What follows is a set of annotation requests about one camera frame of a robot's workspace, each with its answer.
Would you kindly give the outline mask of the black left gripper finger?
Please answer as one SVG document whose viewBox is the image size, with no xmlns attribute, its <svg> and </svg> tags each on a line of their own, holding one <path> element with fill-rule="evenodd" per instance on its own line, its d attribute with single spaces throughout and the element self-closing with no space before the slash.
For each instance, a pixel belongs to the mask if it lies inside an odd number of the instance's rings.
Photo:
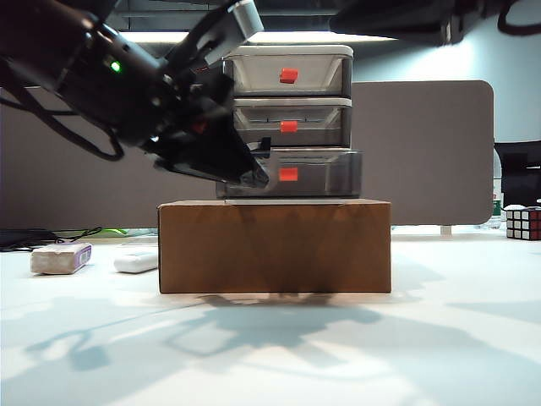
<svg viewBox="0 0 541 406">
<path fill-rule="evenodd" d="M 188 163 L 173 163 L 162 158 L 156 158 L 154 160 L 154 168 L 221 183 L 250 186 L 250 178 L 244 178 L 242 175 L 229 173 L 228 171 L 222 171 L 213 167 L 198 169 Z"/>
<path fill-rule="evenodd" d="M 264 188 L 269 176 L 234 127 L 232 115 L 197 123 L 197 169 L 224 183 Z"/>
</svg>

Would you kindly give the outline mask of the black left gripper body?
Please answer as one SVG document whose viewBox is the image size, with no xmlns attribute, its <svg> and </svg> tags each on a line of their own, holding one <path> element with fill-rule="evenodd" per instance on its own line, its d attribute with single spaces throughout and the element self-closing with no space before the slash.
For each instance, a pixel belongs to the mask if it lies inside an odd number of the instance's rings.
<svg viewBox="0 0 541 406">
<path fill-rule="evenodd" d="M 141 150 L 157 157 L 234 157 L 234 81 L 216 71 L 152 69 L 141 79 Z"/>
</svg>

